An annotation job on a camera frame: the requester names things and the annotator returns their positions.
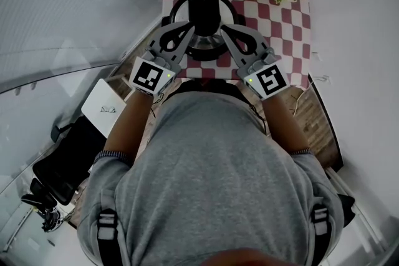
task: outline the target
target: black strap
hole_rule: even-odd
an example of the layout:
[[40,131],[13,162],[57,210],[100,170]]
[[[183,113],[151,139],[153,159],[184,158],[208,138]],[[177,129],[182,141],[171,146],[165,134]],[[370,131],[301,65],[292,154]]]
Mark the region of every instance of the black strap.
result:
[[104,266],[122,266],[122,256],[118,243],[118,216],[113,209],[105,209],[97,221],[99,232],[97,242]]
[[327,249],[331,239],[331,223],[329,222],[329,211],[322,204],[313,207],[312,222],[315,227],[315,242],[312,266],[318,266]]

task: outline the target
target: wooden surface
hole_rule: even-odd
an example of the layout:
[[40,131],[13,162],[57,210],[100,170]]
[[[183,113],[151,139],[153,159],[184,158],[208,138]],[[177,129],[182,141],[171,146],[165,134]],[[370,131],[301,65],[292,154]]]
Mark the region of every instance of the wooden surface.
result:
[[[143,54],[143,50],[147,46],[147,43],[148,40],[144,40],[124,61],[124,63],[117,70],[116,74],[125,74],[126,78],[128,79],[133,68],[135,57],[141,56]],[[164,91],[163,99],[165,99],[171,92],[175,91],[180,84],[181,79],[176,79],[175,82]],[[124,98],[130,91],[126,84],[124,84],[121,80],[110,82],[110,85],[122,98]],[[255,96],[255,94],[253,94],[252,91],[250,91],[250,89],[248,89],[242,82],[238,82],[236,85],[249,100],[249,102],[256,107],[257,112],[264,118],[260,99],[258,99],[257,96]],[[292,112],[294,112],[296,101],[302,92],[303,91],[299,88],[291,87],[280,93],[286,105]],[[161,102],[153,105],[152,109],[155,116],[158,114],[160,106]],[[308,91],[306,91],[305,94],[303,94],[303,96],[300,98],[299,107],[297,109],[295,118],[298,121],[299,126],[304,131],[307,139],[309,140],[310,147],[312,148],[323,168],[328,168],[333,164],[341,166],[342,159],[339,155],[337,145],[335,144],[332,130],[313,88],[308,89]],[[147,142],[150,138],[155,120],[156,119],[154,119],[152,114],[150,114],[137,156],[139,156],[147,146]],[[85,186],[80,188],[83,191],[83,194],[76,203],[75,214],[70,221],[74,225],[79,223],[81,206],[85,196],[84,187]]]

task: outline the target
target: gray t-shirt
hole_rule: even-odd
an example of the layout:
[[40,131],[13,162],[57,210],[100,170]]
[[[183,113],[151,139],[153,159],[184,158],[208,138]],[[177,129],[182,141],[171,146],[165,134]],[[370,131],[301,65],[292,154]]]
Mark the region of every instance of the gray t-shirt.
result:
[[316,158],[290,156],[245,103],[216,93],[166,101],[134,166],[110,157],[95,163],[78,235],[96,260],[102,189],[114,191],[132,265],[199,265],[243,247],[303,265],[314,204],[329,209],[332,241],[344,223]]

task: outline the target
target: backpack strap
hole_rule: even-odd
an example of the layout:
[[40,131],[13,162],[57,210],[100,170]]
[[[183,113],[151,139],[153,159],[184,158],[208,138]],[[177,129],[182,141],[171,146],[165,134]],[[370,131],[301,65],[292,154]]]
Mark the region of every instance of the backpack strap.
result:
[[312,266],[318,266],[327,253],[332,232],[329,211],[323,204],[316,204],[313,207],[312,223],[315,230]]
[[103,190],[101,193],[101,212],[97,220],[97,227],[99,230],[97,242],[103,266],[125,266],[127,263],[122,262],[121,247],[118,241],[118,238],[121,240],[121,236],[118,235],[121,235],[119,231],[122,230],[118,226],[118,215],[112,191]]

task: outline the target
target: red and white checkered cloth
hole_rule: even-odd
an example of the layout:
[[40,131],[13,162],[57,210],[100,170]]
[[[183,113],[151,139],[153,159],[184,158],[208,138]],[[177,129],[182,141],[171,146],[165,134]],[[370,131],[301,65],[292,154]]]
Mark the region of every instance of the red and white checkered cloth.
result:
[[[246,25],[258,30],[281,57],[291,85],[306,89],[310,62],[309,1],[230,0]],[[163,0],[162,16],[170,15],[177,0]],[[238,79],[237,65],[229,52],[214,61],[195,61],[185,55],[180,77]]]

